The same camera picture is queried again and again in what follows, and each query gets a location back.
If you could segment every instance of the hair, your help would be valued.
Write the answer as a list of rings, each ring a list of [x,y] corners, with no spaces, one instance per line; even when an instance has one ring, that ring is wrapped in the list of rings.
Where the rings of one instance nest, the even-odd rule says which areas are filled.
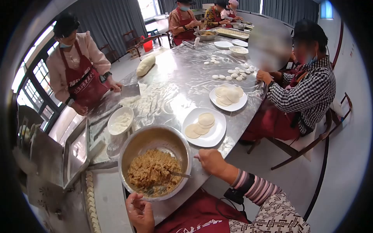
[[[295,24],[294,27],[294,41],[319,43],[319,51],[326,53],[327,37],[324,30],[315,22],[308,19],[302,19]]]

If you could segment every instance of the cap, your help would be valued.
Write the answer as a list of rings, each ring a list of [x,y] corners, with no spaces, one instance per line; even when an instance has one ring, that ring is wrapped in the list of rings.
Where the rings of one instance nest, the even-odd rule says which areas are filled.
[[[53,28],[54,36],[58,38],[69,37],[79,27],[78,19],[71,13],[63,13],[57,19]]]

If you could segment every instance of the white bowl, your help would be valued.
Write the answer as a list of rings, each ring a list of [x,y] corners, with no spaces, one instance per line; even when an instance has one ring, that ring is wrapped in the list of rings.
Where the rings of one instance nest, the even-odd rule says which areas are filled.
[[[128,127],[126,129],[124,129],[123,131],[121,132],[117,132],[115,131],[115,129],[113,128],[113,125],[114,125],[114,122],[115,122],[115,119],[121,115],[123,115],[124,113],[128,113],[131,118],[130,118],[130,124],[128,125]],[[122,134],[122,133],[125,133],[127,132],[130,128],[131,128],[131,125],[132,125],[132,122],[134,121],[134,111],[132,110],[132,108],[130,107],[121,107],[120,109],[116,110],[109,118],[109,121],[107,122],[107,129],[109,130],[109,133],[111,135],[119,135],[119,134]]]
[[[234,49],[234,48],[238,48],[238,49],[242,50],[242,53],[238,53],[238,52],[233,51],[232,49]],[[247,50],[247,48],[244,48],[244,47],[241,47],[241,46],[230,46],[230,47],[229,47],[229,50],[230,50],[234,55],[236,55],[236,56],[238,56],[238,57],[244,57],[246,54],[249,53],[249,50]]]

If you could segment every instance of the white plate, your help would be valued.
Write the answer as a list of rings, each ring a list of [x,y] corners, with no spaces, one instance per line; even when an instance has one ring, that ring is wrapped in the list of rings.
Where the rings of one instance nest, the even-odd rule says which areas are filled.
[[[233,46],[233,44],[228,41],[216,41],[214,42],[214,45],[218,48],[229,48],[230,46]]]
[[[226,85],[230,88],[233,88],[233,87],[236,87],[236,85],[232,85],[232,84],[222,84],[222,85]],[[220,86],[217,86],[215,87],[209,94],[209,97],[210,97],[210,100],[212,101],[213,104],[215,104],[218,108],[221,108],[225,111],[237,111],[239,109],[241,109],[243,106],[245,106],[246,102],[247,102],[247,95],[246,93],[244,92],[244,94],[242,95],[242,97],[239,99],[238,103],[234,103],[234,104],[231,104],[229,106],[221,106],[219,105],[217,102],[216,102],[216,99],[218,98],[216,95],[215,95],[215,89],[220,87]]]
[[[238,40],[238,39],[232,40],[232,43],[235,44],[235,45],[238,45],[238,46],[242,46],[242,47],[247,47],[248,46],[247,42],[242,41],[242,40]]]
[[[214,115],[214,126],[210,128],[210,131],[207,134],[201,135],[199,138],[188,138],[185,135],[185,128],[190,124],[197,123],[198,116],[202,113],[211,113]],[[226,128],[227,123],[225,116],[220,112],[209,108],[195,108],[186,116],[181,132],[191,144],[199,147],[214,147],[223,139]]]

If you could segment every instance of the white wall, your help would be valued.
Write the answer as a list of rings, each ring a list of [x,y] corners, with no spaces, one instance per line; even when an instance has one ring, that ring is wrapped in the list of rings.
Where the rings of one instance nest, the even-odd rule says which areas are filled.
[[[340,23],[335,9],[333,20],[319,19],[319,25],[329,37],[332,59],[338,45]],[[370,150],[371,93],[362,57],[346,25],[334,74],[336,97],[341,100],[347,92],[353,111],[343,122],[343,129],[335,131],[330,137],[324,181],[307,220],[312,232],[319,233],[333,232],[347,213],[365,173]]]

